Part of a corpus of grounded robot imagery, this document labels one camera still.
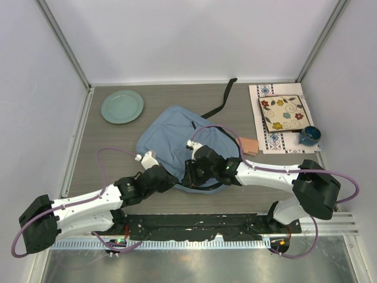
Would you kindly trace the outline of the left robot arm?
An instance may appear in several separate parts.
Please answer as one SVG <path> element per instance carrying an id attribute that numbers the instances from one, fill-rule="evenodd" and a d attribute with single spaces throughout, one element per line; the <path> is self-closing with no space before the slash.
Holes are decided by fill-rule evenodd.
<path id="1" fill-rule="evenodd" d="M 124 207 L 139 204 L 153 193 L 163 193 L 178 183 L 162 166 L 123 177 L 103 190 L 69 199 L 37 197 L 19 217 L 27 254 L 35 254 L 57 240 L 86 232 L 119 235 L 127 225 Z"/>

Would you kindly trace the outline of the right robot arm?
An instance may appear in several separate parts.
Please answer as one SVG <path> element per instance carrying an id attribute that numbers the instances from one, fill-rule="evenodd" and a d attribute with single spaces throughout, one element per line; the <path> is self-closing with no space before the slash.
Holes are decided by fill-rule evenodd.
<path id="1" fill-rule="evenodd" d="M 225 159 L 209 146 L 190 141 L 191 159 L 186 160 L 184 187 L 205 190 L 209 180 L 218 185 L 271 187 L 291 193 L 275 201 L 264 219 L 267 231 L 278 233 L 293 221 L 313 216 L 330 220 L 336 207 L 340 183 L 312 160 L 301 165 L 275 166 L 254 163 L 240 157 Z"/>

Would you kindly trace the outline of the dark blue mug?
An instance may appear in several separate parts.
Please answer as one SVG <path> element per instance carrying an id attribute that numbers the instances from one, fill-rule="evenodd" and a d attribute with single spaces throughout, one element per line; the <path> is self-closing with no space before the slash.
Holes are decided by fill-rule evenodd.
<path id="1" fill-rule="evenodd" d="M 307 126 L 299 133 L 298 143 L 304 146 L 314 146 L 318 144 L 322 137 L 320 130 L 314 126 Z"/>

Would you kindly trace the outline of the light blue backpack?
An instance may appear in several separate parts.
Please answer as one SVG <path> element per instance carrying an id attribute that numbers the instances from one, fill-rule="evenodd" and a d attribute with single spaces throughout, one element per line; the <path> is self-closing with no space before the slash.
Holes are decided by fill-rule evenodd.
<path id="1" fill-rule="evenodd" d="M 228 82 L 222 104 L 201 116 L 181 106 L 169 107 L 151 124 L 137 142 L 138 154 L 144 155 L 148 151 L 155 152 L 157 161 L 170 174 L 178 178 L 178 184 L 174 186 L 176 189 L 188 193 L 211 195 L 226 188 L 216 179 L 209 179 L 203 185 L 194 188 L 183 184 L 186 173 L 185 161 L 191 159 L 192 154 L 186 146 L 188 140 L 199 128 L 211 124 L 209 118 L 222 111 L 236 81 L 237 78 L 232 78 Z"/>

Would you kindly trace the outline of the floral square plate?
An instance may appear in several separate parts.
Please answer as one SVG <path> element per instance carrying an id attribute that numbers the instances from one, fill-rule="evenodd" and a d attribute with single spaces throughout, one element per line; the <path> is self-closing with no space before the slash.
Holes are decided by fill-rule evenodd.
<path id="1" fill-rule="evenodd" d="M 269 133 L 298 132 L 311 126 L 309 116 L 298 95 L 259 97 L 258 103 Z"/>

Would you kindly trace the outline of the patterned white placemat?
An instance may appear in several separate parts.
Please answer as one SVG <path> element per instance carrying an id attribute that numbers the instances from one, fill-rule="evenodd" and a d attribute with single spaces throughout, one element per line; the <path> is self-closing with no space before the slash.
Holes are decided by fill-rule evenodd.
<path id="1" fill-rule="evenodd" d="M 259 84 L 249 86 L 250 101 L 252 104 L 254 122 L 256 126 L 259 149 L 265 154 L 290 154 L 290 153 L 315 153 L 320 150 L 318 144 L 314 146 L 304 146 L 298 143 L 299 132 L 281 131 L 269 133 L 263 121 L 258 103 L 259 97 L 265 96 L 287 96 L 298 95 L 309 116 L 311 126 L 313 119 L 303 95 L 301 84 Z"/>

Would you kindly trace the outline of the teal round plate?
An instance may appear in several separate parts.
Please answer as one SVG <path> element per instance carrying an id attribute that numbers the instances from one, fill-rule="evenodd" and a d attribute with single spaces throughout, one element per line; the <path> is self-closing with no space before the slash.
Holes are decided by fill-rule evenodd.
<path id="1" fill-rule="evenodd" d="M 132 90 L 110 94 L 101 105 L 101 115 L 111 124 L 126 124 L 137 119 L 144 109 L 144 100 Z"/>

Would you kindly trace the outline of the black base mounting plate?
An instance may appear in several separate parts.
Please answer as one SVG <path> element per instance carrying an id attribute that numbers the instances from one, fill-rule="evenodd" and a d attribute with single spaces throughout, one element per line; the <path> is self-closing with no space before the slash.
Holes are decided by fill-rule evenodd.
<path id="1" fill-rule="evenodd" d="M 267 224 L 266 216 L 256 213 L 231 214 L 160 214 L 127 215 L 117 219 L 115 227 L 101 236 L 124 236 L 128 232 L 134 241 L 212 241 L 216 235 L 225 241 L 260 240 L 266 234 L 299 234 L 302 232 L 296 219 L 277 229 Z"/>

